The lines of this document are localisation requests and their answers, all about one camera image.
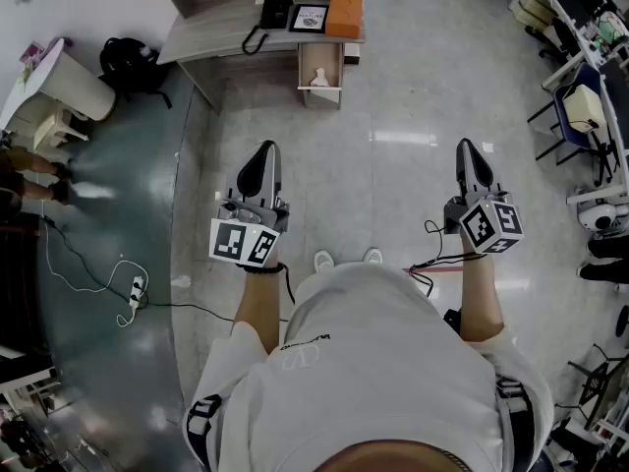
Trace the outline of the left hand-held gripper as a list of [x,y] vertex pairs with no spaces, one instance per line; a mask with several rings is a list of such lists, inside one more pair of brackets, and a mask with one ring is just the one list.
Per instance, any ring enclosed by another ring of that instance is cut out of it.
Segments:
[[244,267],[265,267],[277,241],[287,230],[289,204],[281,190],[281,151],[274,141],[263,141],[243,157],[237,175],[238,191],[229,188],[219,197],[217,215],[210,222],[211,258]]

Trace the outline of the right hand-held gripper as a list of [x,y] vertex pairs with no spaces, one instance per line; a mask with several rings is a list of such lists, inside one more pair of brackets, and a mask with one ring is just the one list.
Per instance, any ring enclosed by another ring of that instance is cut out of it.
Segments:
[[469,140],[456,148],[460,195],[478,198],[468,206],[454,197],[443,208],[444,232],[463,233],[476,254],[501,254],[524,239],[520,212],[510,193],[501,191],[489,162]]

